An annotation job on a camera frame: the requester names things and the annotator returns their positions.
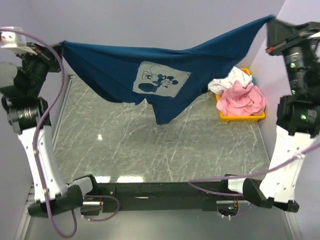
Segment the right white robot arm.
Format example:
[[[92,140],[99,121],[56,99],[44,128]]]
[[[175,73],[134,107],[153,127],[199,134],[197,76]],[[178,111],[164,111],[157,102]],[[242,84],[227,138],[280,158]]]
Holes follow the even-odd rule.
[[[255,206],[296,213],[295,187],[308,148],[320,133],[320,24],[294,25],[273,19],[267,23],[267,48],[282,56],[291,93],[277,107],[276,140],[269,172],[262,180],[227,175],[219,187],[222,198],[237,193]]]

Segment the dark blue t shirt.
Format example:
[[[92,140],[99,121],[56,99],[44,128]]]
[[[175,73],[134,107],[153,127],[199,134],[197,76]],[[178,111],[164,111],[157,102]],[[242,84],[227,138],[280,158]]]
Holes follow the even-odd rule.
[[[113,103],[147,101],[156,123],[168,124],[223,79],[248,53],[273,15],[259,18],[197,46],[182,49],[110,46],[63,41],[63,57],[101,98]]]

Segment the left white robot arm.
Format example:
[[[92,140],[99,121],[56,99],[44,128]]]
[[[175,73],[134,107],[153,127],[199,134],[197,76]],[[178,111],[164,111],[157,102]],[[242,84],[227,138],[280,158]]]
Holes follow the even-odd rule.
[[[88,201],[96,200],[100,188],[93,184],[93,176],[84,176],[67,184],[63,181],[52,144],[52,125],[49,106],[39,96],[48,73],[63,73],[62,47],[52,49],[36,43],[4,43],[22,60],[21,66],[11,62],[0,64],[1,104],[8,123],[17,134],[27,155],[34,185],[34,203],[28,206],[29,215],[48,217],[74,210]]]

